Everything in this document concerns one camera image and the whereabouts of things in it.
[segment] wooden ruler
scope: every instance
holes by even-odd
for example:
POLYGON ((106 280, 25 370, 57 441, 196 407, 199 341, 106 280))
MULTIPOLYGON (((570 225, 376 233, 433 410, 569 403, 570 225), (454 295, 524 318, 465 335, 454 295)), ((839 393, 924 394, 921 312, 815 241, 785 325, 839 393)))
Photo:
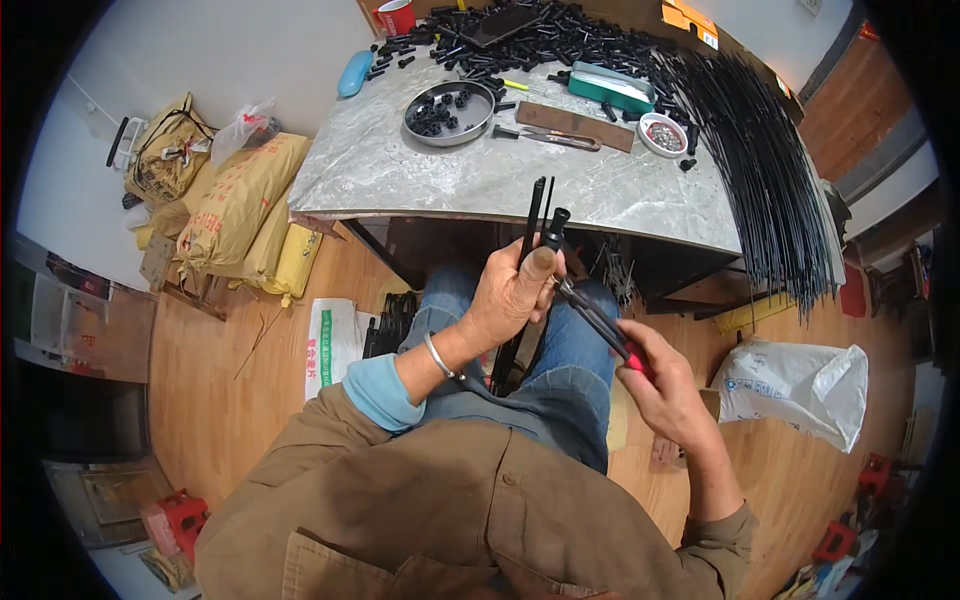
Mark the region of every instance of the wooden ruler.
POLYGON ((546 127, 558 132, 594 137, 604 146, 610 146, 626 153, 634 148, 634 130, 617 127, 613 123, 591 119, 568 110, 545 107, 532 102, 521 102, 519 108, 516 109, 516 121, 523 125, 546 127))

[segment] scissors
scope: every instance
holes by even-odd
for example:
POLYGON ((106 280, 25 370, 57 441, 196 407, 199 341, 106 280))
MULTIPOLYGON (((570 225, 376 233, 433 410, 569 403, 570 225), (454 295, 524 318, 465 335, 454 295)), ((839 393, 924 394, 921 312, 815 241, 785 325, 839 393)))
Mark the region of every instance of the scissors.
POLYGON ((600 150, 600 147, 603 146, 603 144, 594 137, 548 130, 545 127, 525 127, 521 135, 548 144, 559 144, 561 146, 569 146, 570 148, 578 148, 590 152, 597 152, 600 150))
POLYGON ((610 344, 617 354, 623 357, 623 364, 628 369, 639 371, 644 374, 650 373, 649 362, 646 353, 635 342, 628 340, 617 328, 616 322, 608 317, 596 302, 591 300, 586 294, 574 289, 573 280, 569 276, 563 276, 557 282, 557 290, 564 295, 564 298, 570 303, 580 315, 587 320, 604 340, 610 344))

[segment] red mug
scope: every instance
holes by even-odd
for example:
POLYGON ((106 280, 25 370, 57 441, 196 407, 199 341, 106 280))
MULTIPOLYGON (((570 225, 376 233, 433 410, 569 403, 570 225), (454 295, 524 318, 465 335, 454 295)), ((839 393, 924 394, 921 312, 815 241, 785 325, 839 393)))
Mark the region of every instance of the red mug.
POLYGON ((411 2, 413 0, 394 0, 379 9, 373 9, 371 15, 387 30, 388 36, 405 36, 417 24, 411 2))

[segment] brown jacket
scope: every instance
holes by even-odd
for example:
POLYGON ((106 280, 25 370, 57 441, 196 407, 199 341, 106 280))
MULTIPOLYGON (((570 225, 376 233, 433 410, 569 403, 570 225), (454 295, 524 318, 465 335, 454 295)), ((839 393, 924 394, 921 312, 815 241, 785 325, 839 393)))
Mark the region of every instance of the brown jacket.
POLYGON ((755 520, 688 521, 674 551, 622 488, 490 421, 391 439, 341 385, 307 402, 197 542, 210 598, 734 598, 755 520))

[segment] person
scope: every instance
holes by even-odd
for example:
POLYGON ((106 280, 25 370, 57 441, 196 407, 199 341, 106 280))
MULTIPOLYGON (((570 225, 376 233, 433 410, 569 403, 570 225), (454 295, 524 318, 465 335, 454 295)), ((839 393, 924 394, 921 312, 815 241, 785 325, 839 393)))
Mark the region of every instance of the person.
MULTIPOLYGON (((677 550, 606 477, 613 358, 563 299, 520 388, 487 392, 478 357, 544 319, 565 274, 561 252, 519 256, 519 240, 494 252, 479 282, 440 269, 398 354, 353 363, 291 418, 197 540, 208 597, 735 597, 755 520, 689 364, 655 330, 617 322, 651 368, 617 376, 686 452, 677 550)), ((578 285, 616 315, 603 286, 578 285)))

